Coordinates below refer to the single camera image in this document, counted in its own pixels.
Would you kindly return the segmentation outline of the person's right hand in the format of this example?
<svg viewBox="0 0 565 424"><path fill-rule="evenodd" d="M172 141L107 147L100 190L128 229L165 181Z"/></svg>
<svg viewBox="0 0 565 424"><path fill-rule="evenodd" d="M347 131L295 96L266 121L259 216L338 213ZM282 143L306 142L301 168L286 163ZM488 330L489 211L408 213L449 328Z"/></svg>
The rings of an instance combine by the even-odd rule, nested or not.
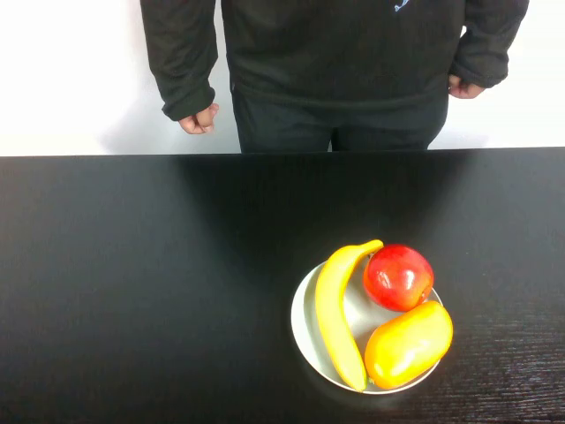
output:
<svg viewBox="0 0 565 424"><path fill-rule="evenodd" d="M181 128L188 134L200 135L210 133L215 128L215 116L219 111L219 105L212 103L206 109L195 115L185 117L178 121Z"/></svg>

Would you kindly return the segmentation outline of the person's left hand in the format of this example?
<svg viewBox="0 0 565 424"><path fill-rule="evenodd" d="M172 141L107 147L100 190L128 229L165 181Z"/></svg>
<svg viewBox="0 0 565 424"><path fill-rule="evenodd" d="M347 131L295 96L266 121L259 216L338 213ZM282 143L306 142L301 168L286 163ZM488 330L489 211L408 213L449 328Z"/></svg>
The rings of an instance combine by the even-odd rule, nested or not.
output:
<svg viewBox="0 0 565 424"><path fill-rule="evenodd" d="M451 96L462 99L471 100L481 95L485 89L483 87L465 82L463 79L456 75L448 77L448 92Z"/></svg>

